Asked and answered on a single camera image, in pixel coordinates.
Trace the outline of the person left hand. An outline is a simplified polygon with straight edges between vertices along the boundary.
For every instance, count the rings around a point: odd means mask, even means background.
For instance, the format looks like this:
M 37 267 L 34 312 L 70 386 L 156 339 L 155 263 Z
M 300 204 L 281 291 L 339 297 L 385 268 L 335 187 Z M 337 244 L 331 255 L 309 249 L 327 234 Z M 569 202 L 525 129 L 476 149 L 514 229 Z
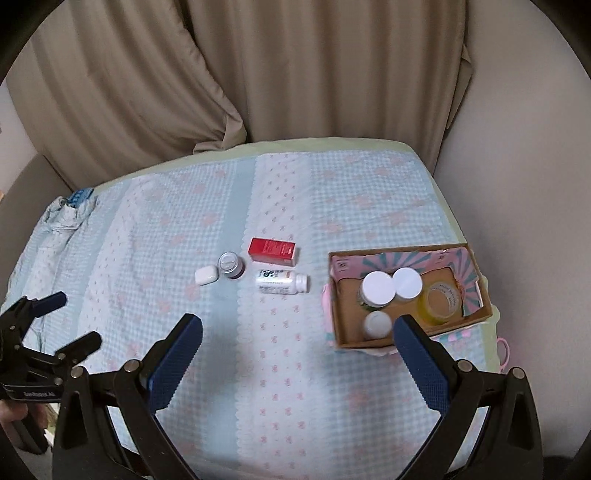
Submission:
M 8 436 L 17 438 L 14 423 L 22 421 L 31 414 L 40 429 L 48 427 L 48 416 L 42 404 L 19 403 L 11 400 L 0 401 L 1 426 Z

